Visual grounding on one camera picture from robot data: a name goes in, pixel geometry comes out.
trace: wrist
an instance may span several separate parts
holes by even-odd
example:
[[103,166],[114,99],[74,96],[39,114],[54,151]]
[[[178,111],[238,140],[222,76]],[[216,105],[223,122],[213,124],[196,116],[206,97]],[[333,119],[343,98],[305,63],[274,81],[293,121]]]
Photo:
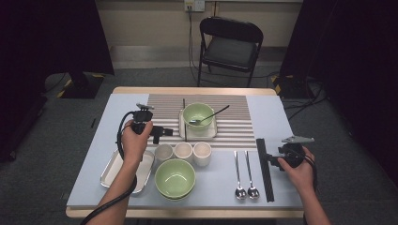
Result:
[[136,171],[140,165],[141,159],[129,158],[123,161],[122,168],[129,171]]
[[301,198],[316,197],[316,193],[312,187],[298,188],[298,194]]

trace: person's right hand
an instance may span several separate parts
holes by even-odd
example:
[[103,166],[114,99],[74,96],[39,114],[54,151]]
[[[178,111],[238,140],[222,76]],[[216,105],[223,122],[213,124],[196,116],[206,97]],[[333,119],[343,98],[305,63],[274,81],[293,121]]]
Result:
[[[315,156],[310,152],[310,150],[304,146],[302,148],[305,155],[315,161]],[[281,157],[278,158],[278,161],[282,168],[287,172],[290,180],[298,192],[304,190],[314,190],[313,168],[306,160],[303,160],[296,168],[290,167],[290,165]]]

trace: bowl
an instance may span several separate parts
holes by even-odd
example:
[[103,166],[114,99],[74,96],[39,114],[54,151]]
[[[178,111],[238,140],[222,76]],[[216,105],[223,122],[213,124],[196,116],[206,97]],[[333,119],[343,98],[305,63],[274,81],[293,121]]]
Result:
[[155,184],[161,195],[167,199],[182,199],[191,192],[195,185],[195,170],[185,160],[169,159],[156,170]]
[[202,121],[198,125],[190,124],[191,120],[202,120],[212,115],[214,110],[205,103],[193,103],[185,107],[182,111],[182,118],[188,128],[192,130],[206,130],[214,120],[214,116]]

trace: chopsticks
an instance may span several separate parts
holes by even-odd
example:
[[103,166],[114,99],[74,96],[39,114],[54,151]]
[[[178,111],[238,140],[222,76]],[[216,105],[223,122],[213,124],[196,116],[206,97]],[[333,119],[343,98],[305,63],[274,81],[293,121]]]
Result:
[[263,174],[264,188],[266,189],[267,203],[274,202],[273,188],[271,182],[271,174],[269,173],[269,165],[267,160],[267,148],[264,139],[256,139],[257,152],[260,158],[261,172]]

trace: electrical outlet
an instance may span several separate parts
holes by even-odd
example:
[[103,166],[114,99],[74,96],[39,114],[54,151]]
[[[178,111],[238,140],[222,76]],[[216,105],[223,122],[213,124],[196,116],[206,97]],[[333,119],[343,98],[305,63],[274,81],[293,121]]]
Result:
[[195,0],[184,0],[184,10],[185,11],[194,11]]
[[205,0],[195,0],[195,11],[205,11]]
[[205,11],[205,0],[184,0],[185,11]]

